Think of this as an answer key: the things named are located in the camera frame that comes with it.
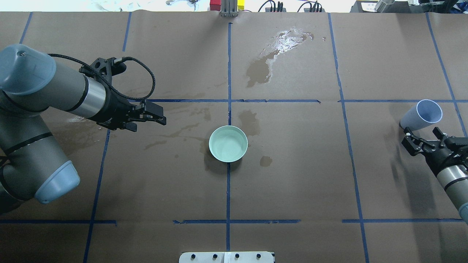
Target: blue tape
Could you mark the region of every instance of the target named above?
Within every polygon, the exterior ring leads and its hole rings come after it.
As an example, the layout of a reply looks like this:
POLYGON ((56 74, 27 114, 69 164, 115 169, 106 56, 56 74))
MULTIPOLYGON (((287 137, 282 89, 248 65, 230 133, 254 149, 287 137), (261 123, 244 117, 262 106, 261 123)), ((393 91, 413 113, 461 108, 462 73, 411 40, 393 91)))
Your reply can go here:
POLYGON ((232 118, 232 93, 231 93, 231 26, 232 23, 230 22, 227 25, 227 108, 228 108, 228 116, 227 116, 227 124, 231 125, 231 118, 232 118))
POLYGON ((235 102, 316 102, 321 103, 319 100, 236 100, 235 102))
POLYGON ((128 31, 130 30, 130 21, 132 20, 132 13, 128 13, 128 19, 127 19, 127 30, 125 31, 125 38, 124 38, 124 45, 122 46, 122 51, 125 52, 125 49, 127 48, 127 38, 128 38, 128 31))
POLYGON ((229 102, 229 100, 217 100, 217 99, 195 99, 195 100, 185 100, 185 99, 147 99, 151 102, 229 102))
MULTIPOLYGON (((0 224, 89 224, 90 220, 3 219, 0 224)), ((116 220, 96 220, 95 224, 117 225, 116 220)))
POLYGON ((440 223, 440 222, 453 222, 460 223, 464 222, 463 219, 456 218, 405 218, 405 219, 344 219, 342 220, 345 224, 357 224, 360 222, 364 223, 440 223))
POLYGON ((231 220, 231 224, 297 224, 299 219, 278 219, 278 220, 231 220))
POLYGON ((351 137, 350 137, 350 132, 348 128, 348 119, 346 117, 346 107, 344 104, 344 94, 343 94, 343 88, 341 85, 341 80, 340 80, 340 75, 338 73, 338 56, 336 55, 336 47, 335 47, 335 37, 333 34, 333 25, 331 22, 331 15, 328 13, 328 22, 330 26, 330 35, 331 35, 331 44, 333 47, 333 56, 335 57, 335 68, 336 68, 336 79, 338 80, 338 86, 340 87, 340 98, 341 98, 341 107, 343 110, 343 119, 344 119, 344 128, 346 130, 346 138, 348 140, 348 151, 350 154, 351 158, 351 164, 352 164, 352 173, 353 173, 353 178, 354 178, 354 190, 356 192, 356 203, 358 204, 358 214, 359 214, 359 224, 361 227, 361 237, 362 237, 362 246, 364 249, 364 258, 366 259, 366 263, 369 263, 369 253, 367 252, 367 240, 366 240, 366 232, 364 230, 364 222, 362 221, 362 209, 361 209, 361 199, 359 197, 359 188, 358 188, 358 178, 356 176, 356 168, 354 166, 354 157, 352 153, 352 147, 351 147, 351 137))
POLYGON ((172 222, 175 225, 180 225, 180 224, 225 224, 226 220, 183 220, 183 221, 177 221, 177 220, 172 220, 172 222))
POLYGON ((29 13, 28 21, 26 22, 26 26, 24 27, 23 34, 21 35, 20 44, 23 43, 24 36, 26 35, 26 31, 28 31, 29 23, 31 22, 31 18, 32 18, 32 12, 29 13))
POLYGON ((109 144, 109 138, 110 138, 110 130, 107 130, 106 142, 104 144, 104 151, 102 152, 101 168, 99 170, 99 177, 97 179, 96 193, 94 195, 93 211, 91 212, 91 220, 89 222, 88 239, 86 240, 86 249, 85 249, 85 255, 83 257, 83 263, 86 263, 86 261, 88 260, 89 245, 91 244, 91 236, 93 234, 93 225, 95 223, 94 218, 96 217, 97 201, 98 201, 98 198, 99 198, 99 190, 101 189, 102 173, 104 172, 104 160, 106 159, 106 153, 107 153, 107 146, 109 144))
MULTIPOLYGON (((338 102, 419 102, 420 100, 339 100, 338 102)), ((434 102, 453 102, 452 100, 432 100, 434 102)))
POLYGON ((463 123, 463 119, 461 118, 460 110, 458 109, 457 102, 455 100, 455 95, 453 94, 452 85, 448 79, 447 71, 445 70, 444 62, 442 61, 442 57, 440 56, 439 48, 437 46, 436 38, 434 37, 434 32, 432 31, 431 20, 429 19, 429 13, 426 13, 426 20, 427 26, 429 27, 429 32, 431 33, 432 42, 434 43, 434 48, 436 49, 437 57, 439 58, 440 66, 442 67, 442 72, 444 73, 444 78, 448 86, 448 90, 450 91, 450 96, 452 97, 453 105, 455 106, 455 110, 458 115, 458 120, 460 121, 461 129, 463 130, 463 134, 465 137, 468 137, 467 131, 465 129, 465 124, 463 123))
POLYGON ((226 251, 231 249, 231 163, 227 163, 226 187, 226 251))

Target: plastic cup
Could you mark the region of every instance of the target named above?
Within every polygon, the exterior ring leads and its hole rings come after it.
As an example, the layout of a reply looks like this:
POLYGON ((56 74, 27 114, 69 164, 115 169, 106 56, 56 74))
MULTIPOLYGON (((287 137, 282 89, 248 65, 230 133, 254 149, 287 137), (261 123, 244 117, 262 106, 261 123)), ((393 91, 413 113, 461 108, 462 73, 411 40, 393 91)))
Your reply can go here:
POLYGON ((442 119, 442 109, 431 100, 421 100, 403 116, 400 126, 404 129, 419 130, 442 119))
POLYGON ((237 161, 247 152, 247 136, 245 133, 231 125, 219 127, 210 136, 210 152, 223 162, 237 161))

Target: light blue bowl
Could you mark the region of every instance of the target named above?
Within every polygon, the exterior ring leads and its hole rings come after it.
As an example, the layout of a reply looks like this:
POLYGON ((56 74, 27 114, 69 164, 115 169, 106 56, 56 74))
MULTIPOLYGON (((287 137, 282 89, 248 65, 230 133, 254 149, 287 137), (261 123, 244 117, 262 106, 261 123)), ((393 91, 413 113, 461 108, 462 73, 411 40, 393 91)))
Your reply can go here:
POLYGON ((247 152, 247 136, 236 126, 219 127, 210 136, 210 152, 223 162, 237 161, 247 152))

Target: cable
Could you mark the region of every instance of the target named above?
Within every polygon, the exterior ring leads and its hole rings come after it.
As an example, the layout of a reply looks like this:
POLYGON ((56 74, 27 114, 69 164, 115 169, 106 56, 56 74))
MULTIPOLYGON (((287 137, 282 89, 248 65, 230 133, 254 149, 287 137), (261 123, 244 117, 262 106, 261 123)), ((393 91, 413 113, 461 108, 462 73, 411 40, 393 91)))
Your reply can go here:
POLYGON ((297 10, 297 13, 300 11, 300 9, 305 5, 305 4, 309 4, 310 5, 310 8, 309 8, 309 13, 310 12, 314 12, 314 13, 320 13, 322 12, 322 5, 318 2, 318 1, 309 1, 309 0, 299 0, 299 1, 304 1, 305 3, 303 3, 299 9, 297 10))
POLYGON ((273 3, 273 7, 270 7, 270 12, 274 12, 274 11, 276 10, 276 3, 275 3, 275 1, 273 1, 273 0, 267 0, 266 2, 264 2, 264 3, 262 4, 262 6, 258 9, 258 11, 260 12, 260 11, 262 10, 262 7, 263 7, 264 5, 266 5, 266 3, 268 3, 268 2, 270 2, 270 6, 271 6, 271 3, 273 3))
POLYGON ((153 92, 154 92, 154 88, 156 87, 156 79, 154 77, 154 74, 153 72, 151 72, 151 70, 149 69, 149 67, 147 67, 145 64, 143 64, 143 62, 139 61, 138 59, 136 58, 132 58, 132 57, 122 57, 122 62, 125 62, 125 61, 128 61, 128 60, 133 60, 135 62, 137 62, 138 64, 140 64, 142 67, 144 67, 151 75, 151 78, 153 79, 153 85, 151 87, 151 91, 148 93, 148 95, 144 96, 144 97, 141 97, 141 98, 138 98, 138 97, 130 97, 130 96, 127 96, 127 95, 124 95, 122 93, 120 93, 116 88, 114 88, 104 77, 101 76, 101 74, 99 74, 95 69, 93 69, 90 65, 84 63, 83 61, 81 60, 78 60, 76 58, 72 58, 72 57, 69 57, 69 56, 65 56, 65 55, 60 55, 60 54, 48 54, 49 56, 51 57, 57 57, 57 58, 64 58, 64 59, 68 59, 68 60, 71 60, 71 61, 74 61, 76 63, 79 63, 85 67, 87 67, 89 70, 91 70, 96 76, 98 76, 112 91, 114 91, 115 93, 117 93, 118 95, 124 97, 125 99, 128 99, 128 100, 135 100, 135 101, 142 101, 142 100, 145 100, 147 98, 149 98, 153 92))
POLYGON ((297 13, 299 13, 300 9, 301 9, 304 5, 306 5, 306 4, 309 4, 309 5, 310 5, 310 8, 309 8, 309 12, 310 12, 310 10, 312 10, 312 2, 306 1, 305 3, 303 3, 303 4, 299 7, 299 9, 297 9, 297 13))

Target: red block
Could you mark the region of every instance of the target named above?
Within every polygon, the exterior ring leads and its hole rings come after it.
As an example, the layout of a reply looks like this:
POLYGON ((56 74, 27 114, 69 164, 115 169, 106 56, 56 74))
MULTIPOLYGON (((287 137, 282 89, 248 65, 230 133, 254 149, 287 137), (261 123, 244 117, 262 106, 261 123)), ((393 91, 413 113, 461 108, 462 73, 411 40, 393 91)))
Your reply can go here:
POLYGON ((221 0, 210 0, 211 11, 221 11, 221 0))

